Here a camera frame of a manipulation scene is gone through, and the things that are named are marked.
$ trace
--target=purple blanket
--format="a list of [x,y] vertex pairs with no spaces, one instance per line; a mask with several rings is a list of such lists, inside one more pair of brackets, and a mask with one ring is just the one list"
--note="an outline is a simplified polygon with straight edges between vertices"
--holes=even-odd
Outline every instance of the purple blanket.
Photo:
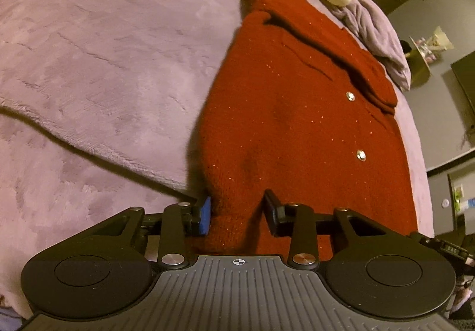
[[[36,253],[133,205],[162,212],[182,197],[163,185],[202,193],[194,128],[241,9],[241,0],[0,0],[0,105],[11,112],[0,113],[0,295],[19,314],[31,314],[20,273]],[[430,236],[420,141],[397,94],[419,231]]]

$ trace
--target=red knit sweater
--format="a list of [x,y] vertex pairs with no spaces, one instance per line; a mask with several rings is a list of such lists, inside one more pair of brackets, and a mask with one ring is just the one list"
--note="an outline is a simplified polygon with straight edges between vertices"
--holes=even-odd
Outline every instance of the red knit sweater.
[[[213,217],[195,250],[286,256],[290,240],[273,238],[261,214],[265,189],[317,213],[345,207],[402,234],[417,230],[382,66],[306,0],[250,5],[202,113]],[[329,241],[319,244],[330,258]]]

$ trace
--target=black circular pad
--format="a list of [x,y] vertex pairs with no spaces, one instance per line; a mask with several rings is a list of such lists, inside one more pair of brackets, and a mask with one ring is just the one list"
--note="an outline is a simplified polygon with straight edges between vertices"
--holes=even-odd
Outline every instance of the black circular pad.
[[422,276],[419,264],[395,254],[375,257],[367,264],[366,271],[373,280],[390,287],[413,284]]
[[78,320],[123,310],[151,282],[149,262],[114,236],[60,243],[33,257],[21,274],[35,311]]
[[87,287],[103,281],[111,272],[111,265],[102,257],[73,256],[63,260],[55,270],[59,281],[73,287]]
[[394,320],[440,310],[455,287],[455,271],[443,256],[397,234],[350,244],[328,263],[325,279],[344,304]]

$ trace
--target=metal screw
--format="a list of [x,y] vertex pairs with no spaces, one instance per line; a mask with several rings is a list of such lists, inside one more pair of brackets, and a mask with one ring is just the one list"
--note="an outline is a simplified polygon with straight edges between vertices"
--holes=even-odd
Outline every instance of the metal screw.
[[348,98],[350,102],[353,102],[356,99],[355,94],[349,91],[346,93],[346,97]]
[[310,265],[316,261],[314,255],[309,253],[299,253],[292,257],[293,262],[299,265]]
[[161,258],[161,262],[167,265],[180,265],[185,261],[185,257],[178,253],[169,253]]
[[360,161],[363,161],[363,162],[366,161],[366,153],[364,151],[358,150],[356,152],[356,156]]

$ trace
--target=gray cloth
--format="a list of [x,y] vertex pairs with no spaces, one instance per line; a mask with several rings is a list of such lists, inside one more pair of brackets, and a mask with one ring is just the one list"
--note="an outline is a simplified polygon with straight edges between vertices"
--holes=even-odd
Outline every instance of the gray cloth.
[[22,318],[13,308],[0,307],[0,331],[16,331],[22,324]]
[[326,5],[384,65],[391,79],[402,90],[409,91],[411,71],[408,62],[398,35],[381,8],[372,0],[352,0],[343,8]]

